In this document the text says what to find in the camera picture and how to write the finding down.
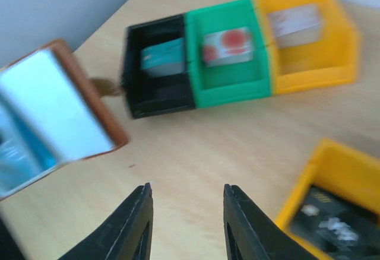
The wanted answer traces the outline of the brown leather card holder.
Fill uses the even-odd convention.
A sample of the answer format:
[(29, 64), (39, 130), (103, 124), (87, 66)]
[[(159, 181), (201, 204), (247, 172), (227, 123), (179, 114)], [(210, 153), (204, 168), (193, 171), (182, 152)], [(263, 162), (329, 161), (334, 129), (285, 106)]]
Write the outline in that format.
[(128, 137), (64, 40), (1, 69), (1, 198)]

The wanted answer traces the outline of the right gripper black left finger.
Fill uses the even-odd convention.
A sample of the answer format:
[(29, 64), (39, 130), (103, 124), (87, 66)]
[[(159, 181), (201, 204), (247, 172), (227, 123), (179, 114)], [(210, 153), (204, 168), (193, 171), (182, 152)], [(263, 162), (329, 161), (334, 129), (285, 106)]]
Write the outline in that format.
[(153, 232), (151, 185), (137, 186), (131, 194), (85, 239), (61, 259), (150, 259)]

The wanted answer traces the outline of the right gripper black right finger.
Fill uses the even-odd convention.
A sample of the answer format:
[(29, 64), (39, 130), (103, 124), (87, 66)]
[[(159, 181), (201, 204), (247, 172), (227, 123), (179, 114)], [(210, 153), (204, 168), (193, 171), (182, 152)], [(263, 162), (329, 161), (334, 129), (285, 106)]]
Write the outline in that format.
[(223, 220), (228, 260), (316, 258), (282, 232), (237, 185), (224, 185)]

